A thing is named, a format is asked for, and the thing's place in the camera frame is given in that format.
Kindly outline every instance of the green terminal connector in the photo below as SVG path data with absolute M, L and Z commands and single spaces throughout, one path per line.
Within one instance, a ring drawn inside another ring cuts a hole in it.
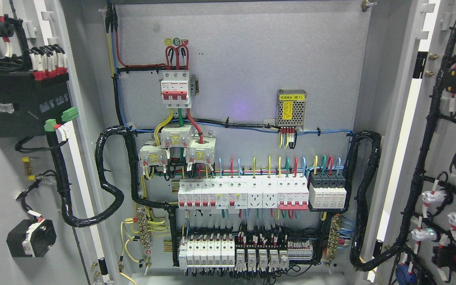
M 45 121 L 44 129 L 46 132 L 55 132 L 56 129 L 54 128 L 57 125 L 56 119 L 48 119 Z
M 66 123 L 71 121 L 72 119 L 75 119 L 76 117 L 78 117 L 78 109 L 77 107 L 71 107 L 63 112 L 63 114 L 61 115 L 61 120 Z

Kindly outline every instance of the green wire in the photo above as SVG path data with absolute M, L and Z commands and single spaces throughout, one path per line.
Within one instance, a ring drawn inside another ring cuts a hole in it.
M 323 159 L 321 161 L 321 175 L 324 175 L 325 168 L 326 168 L 326 155 L 323 156 Z
M 286 157 L 286 166 L 284 166 L 284 168 L 286 168 L 286 177 L 288 177 L 289 167 L 290 167 L 290 159 L 288 157 Z
M 182 117 L 182 109 L 177 109 L 177 116 L 179 117 L 179 126 L 184 126 L 184 118 Z

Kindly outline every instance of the yellow tag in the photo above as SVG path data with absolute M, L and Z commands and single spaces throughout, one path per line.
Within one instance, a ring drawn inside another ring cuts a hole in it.
M 279 95 L 279 101 L 304 101 L 305 94 L 283 94 Z
M 283 102 L 283 120 L 293 119 L 293 101 Z
M 158 156 L 155 154 L 151 154 L 151 155 L 149 155 L 149 160 L 152 163 L 156 163 L 156 162 L 158 162 Z
M 203 152 L 197 152 L 197 159 L 196 160 L 203 160 Z
M 178 135 L 172 135 L 172 144 L 179 144 L 180 142 Z

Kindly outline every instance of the yellow label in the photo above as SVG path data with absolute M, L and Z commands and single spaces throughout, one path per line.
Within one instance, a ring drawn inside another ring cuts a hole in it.
M 155 155 L 155 154 L 151 154 L 151 155 L 149 155 L 149 160 L 152 163 L 157 163 L 158 162 L 158 156 Z
M 203 152 L 197 152 L 197 159 L 196 160 L 203 160 Z
M 293 101 L 283 102 L 283 120 L 293 119 Z
M 305 94 L 284 94 L 279 95 L 279 101 L 304 101 L 306 99 Z

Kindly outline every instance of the metal vent grille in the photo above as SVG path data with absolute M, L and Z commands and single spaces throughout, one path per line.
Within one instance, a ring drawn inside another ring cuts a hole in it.
M 303 127 L 306 115 L 306 92 L 304 90 L 277 90 L 278 127 Z

